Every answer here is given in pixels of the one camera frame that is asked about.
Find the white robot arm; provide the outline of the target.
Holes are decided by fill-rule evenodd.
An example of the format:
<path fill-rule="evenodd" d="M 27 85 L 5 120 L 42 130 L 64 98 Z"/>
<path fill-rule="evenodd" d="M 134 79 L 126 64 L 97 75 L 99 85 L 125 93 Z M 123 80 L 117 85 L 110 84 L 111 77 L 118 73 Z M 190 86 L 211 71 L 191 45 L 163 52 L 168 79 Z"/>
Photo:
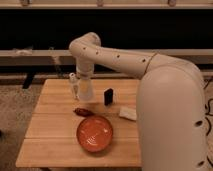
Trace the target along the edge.
<path fill-rule="evenodd" d="M 97 63 L 139 80 L 142 171 L 208 171 L 204 80 L 196 65 L 159 53 L 104 48 L 93 32 L 71 41 L 69 51 L 83 78 Z"/>

